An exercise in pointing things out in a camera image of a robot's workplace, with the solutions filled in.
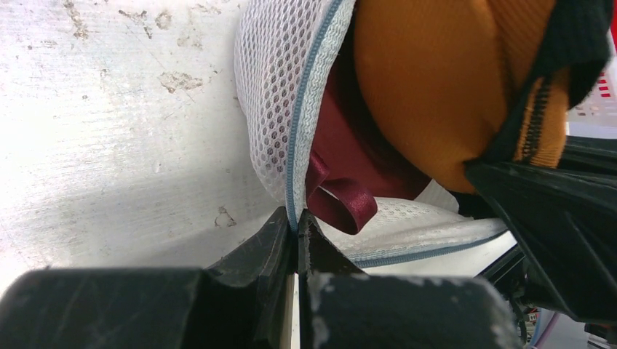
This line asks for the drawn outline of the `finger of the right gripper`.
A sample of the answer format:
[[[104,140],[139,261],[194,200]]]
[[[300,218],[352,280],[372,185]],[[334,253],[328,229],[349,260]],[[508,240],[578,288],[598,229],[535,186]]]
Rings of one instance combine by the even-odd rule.
[[[557,168],[472,161],[466,176],[529,267],[523,299],[616,324],[616,141],[568,137]]]

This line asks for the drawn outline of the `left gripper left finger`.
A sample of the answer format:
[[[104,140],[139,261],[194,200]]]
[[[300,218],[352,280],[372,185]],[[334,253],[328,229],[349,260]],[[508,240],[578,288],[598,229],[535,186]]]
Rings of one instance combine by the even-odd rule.
[[[287,213],[208,268],[28,272],[1,299],[3,348],[288,348]]]

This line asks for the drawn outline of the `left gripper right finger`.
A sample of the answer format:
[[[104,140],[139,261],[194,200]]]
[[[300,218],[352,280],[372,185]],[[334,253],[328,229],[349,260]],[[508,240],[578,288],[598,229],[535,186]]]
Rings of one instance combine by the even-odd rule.
[[[514,315],[481,278],[371,276],[303,212],[298,223],[302,348],[520,348]]]

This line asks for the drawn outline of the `maroon satin bra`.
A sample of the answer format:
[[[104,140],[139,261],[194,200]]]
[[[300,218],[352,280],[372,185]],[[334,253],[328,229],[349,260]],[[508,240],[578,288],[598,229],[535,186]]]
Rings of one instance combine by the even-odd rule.
[[[349,235],[376,215],[376,199],[413,200],[430,179],[379,132],[354,64],[338,58],[327,77],[306,173],[308,210]]]

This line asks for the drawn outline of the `blue-trim mesh laundry bag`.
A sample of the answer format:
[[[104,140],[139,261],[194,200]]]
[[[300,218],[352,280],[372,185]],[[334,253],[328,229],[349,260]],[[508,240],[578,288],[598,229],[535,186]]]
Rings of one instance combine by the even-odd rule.
[[[234,70],[251,161],[292,226],[309,197],[305,181],[319,109],[353,9],[352,1],[250,1],[236,32]],[[362,268],[457,252],[507,232],[498,219],[455,213],[454,198],[435,182],[417,201],[380,196],[376,204],[359,235],[323,225],[326,237]]]

